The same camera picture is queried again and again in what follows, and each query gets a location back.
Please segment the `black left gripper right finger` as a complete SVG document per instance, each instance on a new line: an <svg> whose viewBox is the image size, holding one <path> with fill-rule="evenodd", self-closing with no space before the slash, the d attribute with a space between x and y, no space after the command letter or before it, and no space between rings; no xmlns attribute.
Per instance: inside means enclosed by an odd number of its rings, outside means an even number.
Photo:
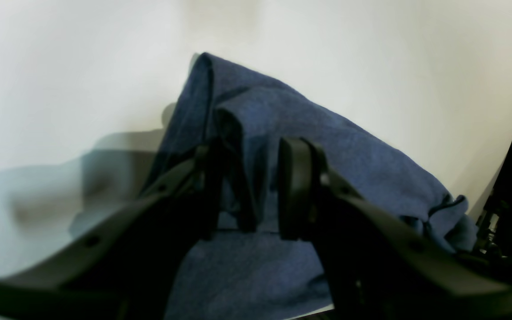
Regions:
<svg viewBox="0 0 512 320"><path fill-rule="evenodd" d="M316 144L280 140L278 205L280 236L312 243L342 320L512 320L512 286L364 200Z"/></svg>

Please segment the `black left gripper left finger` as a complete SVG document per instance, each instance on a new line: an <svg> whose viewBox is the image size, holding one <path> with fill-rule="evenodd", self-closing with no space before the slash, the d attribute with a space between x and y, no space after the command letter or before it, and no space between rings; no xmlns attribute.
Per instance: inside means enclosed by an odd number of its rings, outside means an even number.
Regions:
<svg viewBox="0 0 512 320"><path fill-rule="evenodd" d="M162 319L183 258L216 227L216 151L197 146L141 198L34 267L0 278L0 316Z"/></svg>

